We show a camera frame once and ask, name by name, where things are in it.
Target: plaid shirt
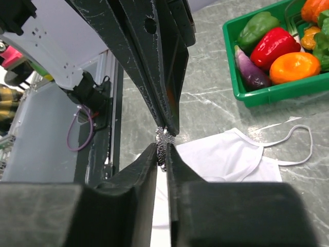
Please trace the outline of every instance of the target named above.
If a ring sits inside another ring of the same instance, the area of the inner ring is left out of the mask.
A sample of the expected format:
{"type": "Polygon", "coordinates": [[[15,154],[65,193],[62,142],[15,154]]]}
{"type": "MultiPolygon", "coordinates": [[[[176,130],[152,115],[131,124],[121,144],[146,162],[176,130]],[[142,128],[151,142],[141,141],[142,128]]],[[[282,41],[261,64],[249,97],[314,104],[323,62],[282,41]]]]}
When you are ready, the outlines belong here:
{"type": "Polygon", "coordinates": [[[20,98],[23,93],[0,85],[0,135],[5,136],[10,129],[20,98]]]}

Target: purple eggplant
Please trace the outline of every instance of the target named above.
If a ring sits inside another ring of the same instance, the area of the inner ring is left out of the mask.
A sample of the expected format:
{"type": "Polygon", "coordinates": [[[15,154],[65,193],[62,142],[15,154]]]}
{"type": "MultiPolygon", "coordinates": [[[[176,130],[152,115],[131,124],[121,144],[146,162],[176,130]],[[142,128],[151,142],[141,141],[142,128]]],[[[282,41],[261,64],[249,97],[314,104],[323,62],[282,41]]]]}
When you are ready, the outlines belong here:
{"type": "Polygon", "coordinates": [[[272,86],[270,78],[260,68],[254,65],[237,45],[234,49],[235,63],[247,88],[251,90],[258,90],[272,86]]]}

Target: marble tabletop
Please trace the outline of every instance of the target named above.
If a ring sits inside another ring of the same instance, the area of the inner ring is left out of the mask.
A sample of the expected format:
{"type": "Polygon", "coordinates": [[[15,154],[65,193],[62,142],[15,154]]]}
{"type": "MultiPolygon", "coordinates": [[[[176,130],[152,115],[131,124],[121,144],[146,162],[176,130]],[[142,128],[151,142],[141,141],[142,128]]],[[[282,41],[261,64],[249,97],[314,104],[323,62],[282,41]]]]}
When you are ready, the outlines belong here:
{"type": "MultiPolygon", "coordinates": [[[[329,246],[329,92],[248,109],[233,95],[222,25],[276,0],[223,0],[193,14],[197,43],[180,99],[177,144],[238,128],[258,142],[284,138],[297,124],[307,125],[314,139],[313,155],[303,165],[282,167],[284,182],[300,193],[322,247],[329,246]]],[[[125,75],[121,169],[155,138],[156,125],[141,94],[125,75]]],[[[268,157],[300,161],[309,153],[309,135],[296,130],[285,143],[265,149],[268,157]]]]}

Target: green basket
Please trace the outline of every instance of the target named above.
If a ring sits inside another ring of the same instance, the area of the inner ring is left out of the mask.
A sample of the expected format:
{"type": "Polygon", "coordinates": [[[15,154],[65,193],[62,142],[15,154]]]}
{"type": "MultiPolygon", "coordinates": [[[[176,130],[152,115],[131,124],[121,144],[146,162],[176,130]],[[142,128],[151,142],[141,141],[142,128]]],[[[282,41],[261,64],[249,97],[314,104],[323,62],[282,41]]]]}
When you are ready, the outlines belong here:
{"type": "MultiPolygon", "coordinates": [[[[306,0],[297,1],[290,9],[289,12],[300,12],[306,0]]],[[[291,3],[291,0],[284,0],[276,4],[272,4],[260,10],[243,15],[236,19],[232,19],[223,25],[225,46],[227,58],[231,73],[233,93],[237,100],[243,101],[246,107],[255,107],[257,105],[269,104],[283,99],[299,97],[302,95],[318,93],[321,91],[329,90],[329,73],[321,74],[305,78],[302,80],[275,85],[266,89],[260,89],[249,92],[246,90],[239,70],[237,69],[234,61],[234,46],[236,40],[245,27],[246,23],[257,13],[262,11],[269,11],[273,16],[278,18],[281,22],[281,27],[286,28],[284,19],[284,10],[291,3]]],[[[303,37],[303,30],[308,24],[298,27],[300,38],[303,37]]]]}

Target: white bib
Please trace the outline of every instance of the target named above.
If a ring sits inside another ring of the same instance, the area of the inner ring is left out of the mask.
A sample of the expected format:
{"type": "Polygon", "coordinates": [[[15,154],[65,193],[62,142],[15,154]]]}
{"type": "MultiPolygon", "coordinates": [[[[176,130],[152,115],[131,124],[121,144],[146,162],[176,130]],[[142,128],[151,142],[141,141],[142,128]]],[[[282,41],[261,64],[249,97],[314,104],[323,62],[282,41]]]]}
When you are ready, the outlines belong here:
{"type": "MultiPolygon", "coordinates": [[[[182,160],[208,182],[281,182],[279,166],[298,165],[312,155],[310,128],[296,125],[278,142],[257,143],[238,129],[178,145],[182,160]],[[300,162],[277,161],[264,157],[264,147],[285,142],[297,128],[306,129],[310,153],[300,162]]],[[[170,247],[167,175],[158,168],[155,192],[151,247],[170,247]]]]}

